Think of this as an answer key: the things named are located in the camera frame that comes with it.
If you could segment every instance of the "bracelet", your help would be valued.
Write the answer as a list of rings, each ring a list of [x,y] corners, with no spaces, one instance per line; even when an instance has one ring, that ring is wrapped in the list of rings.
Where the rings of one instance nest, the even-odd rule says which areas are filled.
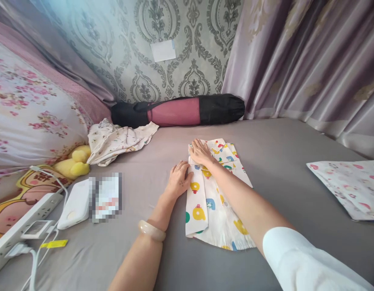
[[[141,220],[138,223],[138,228],[142,233],[150,235],[156,241],[163,242],[165,240],[165,232],[159,230],[144,220]]]

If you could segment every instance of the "floral baby garment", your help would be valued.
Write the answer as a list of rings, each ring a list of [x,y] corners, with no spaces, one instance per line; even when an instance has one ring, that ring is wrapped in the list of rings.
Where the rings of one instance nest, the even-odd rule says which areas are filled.
[[[374,160],[312,162],[309,169],[354,220],[374,220]]]
[[[91,156],[87,163],[108,166],[119,154],[142,149],[150,142],[157,129],[158,125],[153,122],[132,129],[114,125],[105,118],[90,128],[88,137]]]
[[[208,144],[211,155],[223,167],[252,187],[232,143],[223,139],[202,142]],[[208,169],[190,156],[188,163],[188,172],[194,172],[194,176],[187,189],[186,236],[232,251],[255,247]]]

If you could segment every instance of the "cartoon pillow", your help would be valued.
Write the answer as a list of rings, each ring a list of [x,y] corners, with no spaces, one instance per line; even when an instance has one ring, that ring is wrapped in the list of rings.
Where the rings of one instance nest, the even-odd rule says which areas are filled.
[[[65,186],[72,181],[59,174],[52,167],[39,165],[42,170],[52,173]],[[13,199],[0,203],[0,238],[19,221],[47,193],[59,190],[59,183],[52,177],[41,172],[29,170],[17,181],[21,193]]]

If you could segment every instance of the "purple curtain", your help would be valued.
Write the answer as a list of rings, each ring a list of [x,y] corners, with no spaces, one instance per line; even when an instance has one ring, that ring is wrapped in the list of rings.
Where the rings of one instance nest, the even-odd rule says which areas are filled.
[[[374,0],[249,0],[222,93],[374,158]]]

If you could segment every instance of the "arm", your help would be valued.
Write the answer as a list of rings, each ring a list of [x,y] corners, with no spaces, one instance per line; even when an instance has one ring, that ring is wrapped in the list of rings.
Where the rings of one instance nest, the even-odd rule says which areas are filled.
[[[207,144],[203,145],[199,139],[194,140],[190,155],[195,162],[206,166],[214,176],[262,255],[262,240],[268,230],[277,226],[294,229],[268,201],[214,159]]]
[[[177,198],[191,183],[193,173],[185,179],[189,164],[181,161],[171,169],[168,186],[160,196],[148,223],[166,231]],[[141,233],[126,255],[109,291],[151,291],[156,282],[163,243]]]

